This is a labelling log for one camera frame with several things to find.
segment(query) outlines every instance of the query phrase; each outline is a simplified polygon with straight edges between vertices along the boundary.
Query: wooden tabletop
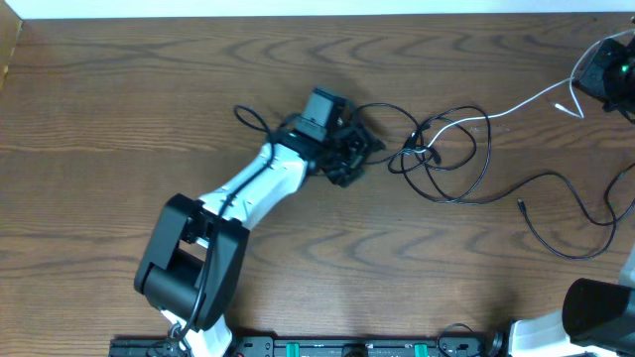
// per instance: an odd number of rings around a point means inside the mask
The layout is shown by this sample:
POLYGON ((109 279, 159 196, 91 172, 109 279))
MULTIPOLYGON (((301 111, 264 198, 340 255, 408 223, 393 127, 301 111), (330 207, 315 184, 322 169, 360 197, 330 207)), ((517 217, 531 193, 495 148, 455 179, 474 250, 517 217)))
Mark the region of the wooden tabletop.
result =
MULTIPOLYGON (((133 277, 168 198, 214 190, 256 155, 262 133, 234 120, 242 103, 275 125, 314 85, 418 118, 457 105, 505 111, 567 78, 627 14, 452 15, 28 21, 0 94, 0 354, 103 356, 115 335, 168 323, 133 277)), ((472 198, 544 170, 568 177, 597 219, 602 194, 635 161, 635 126, 565 86, 493 119, 490 170, 472 198)), ((369 112, 396 150, 412 124, 369 112)), ((479 153, 437 175, 464 190, 484 160, 484 122, 466 125, 479 153)), ((469 142, 448 133, 442 155, 469 142)), ((425 173, 414 179, 426 189, 425 173)), ((611 199, 635 195, 633 176, 611 199)), ((231 326, 280 335, 424 335, 453 322, 490 330, 562 306, 570 284, 614 282, 635 221, 590 262, 609 228, 586 221, 564 184, 544 178, 484 206, 430 203, 402 177, 370 167, 347 189, 310 178, 253 230, 231 326)))

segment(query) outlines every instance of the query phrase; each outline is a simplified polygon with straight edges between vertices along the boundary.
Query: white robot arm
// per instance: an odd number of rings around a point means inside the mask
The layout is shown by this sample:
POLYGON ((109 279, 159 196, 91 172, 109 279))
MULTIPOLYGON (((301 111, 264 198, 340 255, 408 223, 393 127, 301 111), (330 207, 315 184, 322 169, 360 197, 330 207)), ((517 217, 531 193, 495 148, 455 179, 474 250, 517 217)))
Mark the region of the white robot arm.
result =
POLYGON ((293 117, 294 129, 269 133, 258 157, 229 182, 198 200, 177 194, 168 201, 135 289, 173 324, 170 348, 193 357, 222 356, 232 338, 223 313, 250 230, 311 172, 322 170, 346 187, 360 177, 368 156, 384 149, 349 110, 346 99, 316 88, 303 114, 293 117), (205 247, 205 262, 179 249, 183 242, 205 247))

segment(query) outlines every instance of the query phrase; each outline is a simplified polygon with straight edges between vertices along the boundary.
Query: black cable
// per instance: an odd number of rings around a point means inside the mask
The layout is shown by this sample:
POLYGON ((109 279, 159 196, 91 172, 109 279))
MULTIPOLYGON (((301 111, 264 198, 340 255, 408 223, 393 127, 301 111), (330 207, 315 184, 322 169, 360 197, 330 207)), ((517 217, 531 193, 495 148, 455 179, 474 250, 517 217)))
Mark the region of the black cable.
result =
POLYGON ((275 148, 275 143, 273 141, 273 133, 269 129, 269 126, 267 125, 265 120, 255 110, 243 105, 234 106, 233 112, 234 112, 234 115, 236 116, 236 119, 238 119, 239 122, 243 123, 244 125, 248 126, 251 129, 264 132, 267 134, 267 142, 269 143, 269 145, 271 145, 271 155, 269 156, 269 159, 267 160, 266 165, 264 165, 261 169, 259 169, 256 173, 254 173, 251 177, 246 179, 235 190, 233 190, 231 193, 227 195, 227 197, 225 198, 225 201, 223 202, 223 204, 220 206, 220 209, 218 210, 218 214, 214 216, 213 229, 208 239, 209 243, 207 246, 207 252, 205 253, 205 262, 202 267, 200 286, 198 287, 196 299, 194 300, 194 304, 191 309, 190 318, 188 319, 184 327, 180 329, 177 328, 178 334, 176 336, 173 337, 172 333, 169 334, 168 338, 171 342, 175 342, 175 343, 181 342, 186 337, 186 334, 188 334, 188 331, 190 331, 191 327, 194 325, 196 321, 196 318, 198 317, 198 312, 200 311, 200 308, 202 307, 202 303, 205 298, 204 292, 207 286, 207 278, 209 276, 209 270, 211 269, 211 254, 213 252, 213 245, 215 244, 216 238, 218 237, 218 233, 220 232, 220 225, 222 224, 222 216, 225 213, 225 210, 227 210, 227 207, 229 207, 229 205, 234 200, 238 192, 240 192, 244 187, 246 187, 249 183, 251 183, 256 177, 260 176, 260 174, 264 173, 265 170, 268 170, 270 168, 276 156, 276 148, 275 148), (249 114, 253 115, 253 117, 260 122, 260 124, 262 125, 262 128, 259 128, 247 122, 246 120, 244 120, 238 113, 239 110, 244 110, 248 112, 249 114))
MULTIPOLYGON (((443 354, 443 356, 445 356, 445 357, 451 357, 451 356, 448 355, 447 352, 445 352, 446 348, 442 348, 441 339, 450 330, 452 330, 454 328, 457 328, 457 327, 463 327, 463 328, 467 329, 470 333, 474 333, 474 331, 472 331, 472 329, 469 328, 469 326, 464 324, 464 323, 453 323, 453 324, 449 325, 448 327, 444 328, 442 333, 440 333, 439 336, 437 337, 437 349, 439 350, 439 353, 443 354)), ((474 356, 470 356, 470 357, 476 357, 476 356, 480 356, 480 353, 477 353, 474 356)))
POLYGON ((383 163, 388 163, 387 167, 388 167, 388 171, 391 174, 397 174, 397 175, 403 175, 404 179, 406 180, 406 182, 408 183, 408 185, 421 197, 435 202, 435 203, 455 203, 455 204, 468 204, 468 205, 480 205, 480 204, 487 204, 487 203, 491 203, 494 201, 497 201, 499 199, 505 198, 508 195, 510 195, 512 192, 516 191, 517 189, 521 188, 522 186, 524 186, 525 184, 533 181, 534 179, 539 179, 539 178, 543 178, 543 177, 556 177, 558 179, 561 179, 569 188, 569 190, 571 191, 573 197, 575 198, 575 200, 577 201, 577 204, 579 205, 579 208, 581 209, 582 213, 584 214, 584 217, 586 217, 586 219, 588 219, 589 222, 591 222, 594 225, 598 225, 598 226, 612 226, 611 229, 611 233, 610 236, 608 238, 608 240, 606 241, 605 245, 600 248, 597 252, 592 253, 592 254, 588 254, 588 255, 581 255, 581 256, 573 256, 573 255, 568 255, 568 254, 564 254, 560 251, 558 251, 557 249, 555 249, 554 247, 552 247, 551 245, 549 245, 536 231, 536 229, 534 228, 531 220, 529 219, 529 215, 527 214, 527 207, 525 206, 525 203, 522 199, 518 200, 518 206, 519 209, 521 211, 521 213, 523 214, 523 217, 525 218, 525 221, 527 222, 527 225, 529 226, 529 229, 531 230, 531 232, 534 234, 534 236, 547 248, 549 249, 551 252, 553 252, 554 254, 558 255, 559 257, 562 258, 566 258, 566 259, 571 259, 571 260, 589 260, 592 258, 595 258, 603 253, 605 253, 609 246, 611 245, 611 243, 613 242, 613 238, 615 236, 615 232, 617 230, 617 223, 619 221, 621 221, 624 217, 626 217, 629 213, 631 213, 631 211, 633 210, 633 208, 635 207, 635 199, 633 199, 633 201, 631 202, 631 204, 628 206, 628 208, 626 209, 626 211, 621 214, 619 217, 616 215, 615 210, 613 209, 613 206, 611 205, 610 201, 609 201, 609 195, 611 190, 613 189, 614 185, 620 180, 622 179, 631 169, 635 168, 635 163, 630 165, 629 167, 627 167, 626 169, 624 169, 623 171, 621 171, 615 178, 613 178, 613 180, 611 181, 611 183, 608 185, 608 187, 606 188, 606 191, 604 192, 604 204, 606 205, 606 207, 608 208, 609 212, 611 213, 611 220, 608 222, 599 222, 595 219, 593 219, 590 214, 588 213, 588 210, 586 209, 586 206, 584 205, 584 203, 582 202, 579 194, 577 193, 577 191, 575 190, 575 188, 573 187, 572 183, 565 178, 563 175, 556 173, 556 172, 545 172, 545 173, 541 173, 538 175, 534 175, 532 177, 526 178, 521 182, 518 182, 516 184, 514 184, 513 186, 511 186, 510 188, 508 188, 507 190, 498 193, 492 197, 489 198, 484 198, 484 199, 478 199, 478 200, 469 200, 469 199, 465 199, 468 195, 470 195, 477 187, 478 185, 482 182, 483 178, 485 177, 485 174, 487 173, 487 169, 489 168, 489 163, 491 161, 491 152, 492 152, 492 132, 491 132, 491 123, 489 120, 489 117, 487 115, 487 113, 485 113, 483 110, 481 110, 478 107, 475 106, 471 106, 471 105, 466 105, 466 106, 460 106, 460 107, 456 107, 453 109, 450 109, 449 111, 439 114, 439 115, 435 115, 432 116, 424 121, 422 121, 421 123, 419 123, 417 121, 417 119, 415 119, 415 117, 410 114, 408 111, 406 111, 405 109, 394 105, 394 104, 389 104, 389 103, 370 103, 370 104, 365 104, 362 105, 358 108, 356 108, 354 111, 351 112, 351 120, 353 121, 359 121, 359 113, 366 109, 366 108, 372 108, 372 107, 387 107, 387 108, 391 108, 391 109, 395 109, 399 112, 401 112, 402 114, 404 114, 408 119, 410 119, 414 124, 415 124, 415 130, 413 131, 413 133, 406 139, 403 148, 401 150, 399 150, 397 153, 388 156, 382 160, 378 160, 378 161, 373 161, 373 162, 367 162, 366 165, 378 165, 378 164, 383 164, 383 163), (439 152, 433 148, 433 147, 429 147, 426 145, 425 142, 425 138, 424 138, 424 131, 428 130, 431 128, 432 124, 435 121, 443 121, 446 123, 453 123, 452 120, 446 118, 446 116, 450 113, 455 113, 457 111, 461 111, 461 110, 476 110, 478 111, 484 118, 485 122, 487 123, 487 154, 485 157, 485 163, 483 164, 483 169, 480 172, 480 175, 478 176, 478 178, 474 181, 474 183, 469 187, 468 190, 466 190, 464 193, 453 197, 447 193, 445 193, 441 187, 437 184, 437 181, 433 178, 432 175, 432 171, 438 171, 438 172, 450 172, 453 170, 457 170, 461 167, 463 167, 465 164, 467 164, 470 160, 472 160, 476 154, 476 150, 477 150, 477 145, 476 145, 476 140, 474 139, 474 136, 472 134, 469 133, 469 131, 465 130, 465 128, 463 128, 460 125, 454 125, 452 126, 452 128, 456 128, 458 130, 460 130, 463 134, 465 134, 471 141, 472 143, 472 148, 471 151, 469 153, 469 155, 461 160, 459 163, 451 165, 451 166, 447 166, 447 167, 442 167, 439 166, 439 164, 441 163, 442 159, 441 156, 439 154, 439 152), (407 155, 410 154, 414 154, 414 157, 417 159, 418 163, 406 168, 405 165, 405 157, 407 155), (400 159, 400 168, 399 169, 395 169, 393 167, 394 162, 396 161, 396 159, 400 159), (431 165, 430 162, 434 161, 436 164, 435 165, 431 165), (408 173, 417 170, 419 168, 423 167, 426 170, 426 174, 428 175, 428 178, 431 182, 431 184, 434 186, 435 190, 437 191, 437 193, 441 196, 441 197, 437 197, 437 196, 433 196, 427 192, 424 192, 423 190, 421 190, 420 188, 417 187, 417 185, 411 180, 411 178, 408 176, 408 173))

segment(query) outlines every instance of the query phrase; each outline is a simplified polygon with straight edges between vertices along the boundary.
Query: cable connector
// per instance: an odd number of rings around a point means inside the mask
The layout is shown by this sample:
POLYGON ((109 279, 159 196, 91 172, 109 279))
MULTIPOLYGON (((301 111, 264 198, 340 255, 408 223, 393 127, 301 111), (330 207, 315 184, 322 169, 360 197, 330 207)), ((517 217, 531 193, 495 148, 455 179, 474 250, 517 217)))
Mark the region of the cable connector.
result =
POLYGON ((553 105, 556 109, 558 109, 558 110, 562 110, 562 111, 564 111, 565 113, 569 114, 570 116, 574 116, 575 118, 579 118, 579 119, 584 119, 584 113, 582 113, 581 111, 580 111, 580 114, 581 114, 581 115, 579 115, 579 114, 575 114, 575 113, 573 113, 572 111, 570 111, 570 110, 566 109, 566 108, 565 108, 565 107, 564 107, 561 103, 553 103, 553 102, 552 102, 552 105, 553 105))
POLYGON ((419 139, 419 137, 415 135, 415 133, 413 133, 410 137, 408 137, 408 139, 406 140, 406 143, 404 143, 404 149, 409 149, 409 150, 417 149, 417 139, 419 139))
POLYGON ((525 205, 523 198, 518 198, 518 209, 520 209, 521 213, 527 214, 527 206, 525 205))

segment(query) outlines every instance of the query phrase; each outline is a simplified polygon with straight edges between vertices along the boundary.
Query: green terminal block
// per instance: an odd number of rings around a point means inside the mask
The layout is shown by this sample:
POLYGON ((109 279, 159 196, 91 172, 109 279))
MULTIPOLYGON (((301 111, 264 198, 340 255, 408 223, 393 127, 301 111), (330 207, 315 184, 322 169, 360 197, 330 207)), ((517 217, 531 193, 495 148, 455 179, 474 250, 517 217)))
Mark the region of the green terminal block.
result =
MULTIPOLYGON (((289 345, 287 345, 287 357, 289 357, 289 345)), ((415 357, 428 357, 428 346, 425 344, 416 344, 415 357)))
POLYGON ((287 343, 287 357, 300 357, 300 344, 287 343))

